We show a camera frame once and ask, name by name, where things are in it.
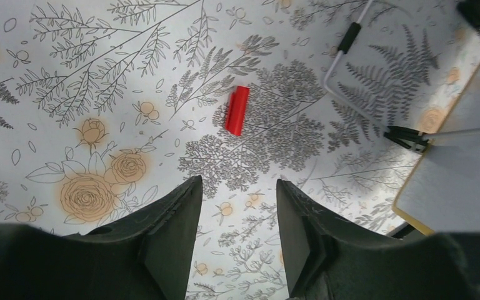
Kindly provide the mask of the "yellow framed whiteboard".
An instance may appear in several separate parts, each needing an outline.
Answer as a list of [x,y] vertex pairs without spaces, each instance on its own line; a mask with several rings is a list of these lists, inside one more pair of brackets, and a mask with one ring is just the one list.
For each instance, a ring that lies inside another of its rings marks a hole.
[[393,211],[423,234],[480,232],[480,65],[432,138]]

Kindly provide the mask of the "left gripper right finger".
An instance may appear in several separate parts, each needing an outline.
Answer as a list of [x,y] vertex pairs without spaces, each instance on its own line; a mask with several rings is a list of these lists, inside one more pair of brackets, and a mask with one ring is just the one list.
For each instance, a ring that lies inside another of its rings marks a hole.
[[480,232],[384,236],[282,179],[276,202],[291,299],[480,299]]

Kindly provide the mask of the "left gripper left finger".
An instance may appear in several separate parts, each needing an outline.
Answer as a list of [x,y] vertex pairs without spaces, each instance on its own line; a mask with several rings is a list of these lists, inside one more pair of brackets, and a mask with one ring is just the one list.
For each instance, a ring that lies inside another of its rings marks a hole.
[[91,232],[0,223],[0,299],[184,299],[203,181]]

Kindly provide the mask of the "red marker cap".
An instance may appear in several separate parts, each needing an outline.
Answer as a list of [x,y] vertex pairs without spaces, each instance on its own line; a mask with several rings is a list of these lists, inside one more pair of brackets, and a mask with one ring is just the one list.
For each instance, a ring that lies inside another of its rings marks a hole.
[[248,87],[237,86],[230,97],[224,128],[235,136],[242,134],[249,92]]

